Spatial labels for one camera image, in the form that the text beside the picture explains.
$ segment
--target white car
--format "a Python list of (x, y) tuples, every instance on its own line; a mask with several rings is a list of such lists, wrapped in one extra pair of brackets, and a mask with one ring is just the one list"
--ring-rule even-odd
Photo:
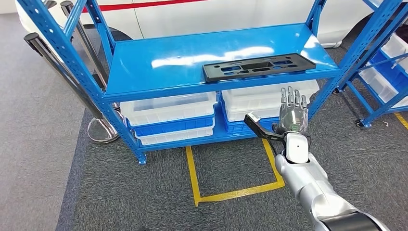
[[(57, 5), (49, 10), (57, 23), (63, 26), (66, 16), (59, 5), (63, 0), (55, 1)], [(132, 39), (300, 23), (306, 20), (313, 2), (314, 0), (98, 0), (108, 26)], [(28, 32), (42, 35), (17, 1), (16, 6), (23, 27)], [(320, 43), (325, 47), (338, 47), (350, 30), (372, 12), (362, 0), (327, 0), (320, 18)], [(84, 25), (93, 24), (88, 13), (83, 13), (80, 19)]]

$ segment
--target white wall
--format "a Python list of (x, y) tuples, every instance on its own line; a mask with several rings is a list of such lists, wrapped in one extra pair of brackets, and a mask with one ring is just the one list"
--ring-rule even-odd
[(15, 8), (14, 0), (0, 0), (0, 13), (15, 13), (17, 12)]

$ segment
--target stacked bins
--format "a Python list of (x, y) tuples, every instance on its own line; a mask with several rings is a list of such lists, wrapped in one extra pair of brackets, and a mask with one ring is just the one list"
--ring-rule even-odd
[[(378, 63), (408, 52), (408, 44), (393, 33), (390, 40), (377, 51), (368, 65)], [(359, 74), (371, 86), (384, 103), (390, 101), (400, 90), (408, 85), (408, 57), (395, 61), (385, 62), (372, 68), (365, 69)], [(405, 97), (393, 108), (407, 106), (408, 97)]]
[(269, 128), (279, 116), (281, 88), (288, 86), (298, 89), (301, 94), (305, 95), (307, 103), (310, 103), (310, 97), (319, 90), (316, 80), (223, 90), (221, 103), (227, 131), (229, 133), (248, 131), (249, 128), (243, 123), (243, 120), (249, 112), (254, 112), (261, 117), (261, 125)]
[(213, 134), (216, 93), (205, 92), (122, 102), (127, 126), (142, 145)]

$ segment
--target gray floor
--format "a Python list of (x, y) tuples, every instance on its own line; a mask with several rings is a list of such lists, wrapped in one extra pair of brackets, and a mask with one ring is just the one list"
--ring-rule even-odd
[[(287, 188), (195, 208), (184, 149), (151, 152), (140, 167), (121, 140), (89, 142), (90, 114), (24, 43), (18, 16), (0, 15), (0, 31), (0, 230), (308, 230)], [(338, 62), (344, 49), (329, 53)], [(364, 114), (353, 96), (332, 96), (310, 123), (312, 152), (338, 193), (408, 230), (408, 132), (394, 115), (359, 130)], [(258, 139), (193, 153), (202, 196), (275, 180)]]
[(0, 230), (55, 230), (84, 107), (0, 14)]

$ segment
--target black tray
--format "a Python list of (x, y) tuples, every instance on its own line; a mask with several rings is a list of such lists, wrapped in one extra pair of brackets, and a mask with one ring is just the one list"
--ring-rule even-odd
[(314, 62), (297, 53), (203, 65), (206, 82), (306, 71), (315, 68)]

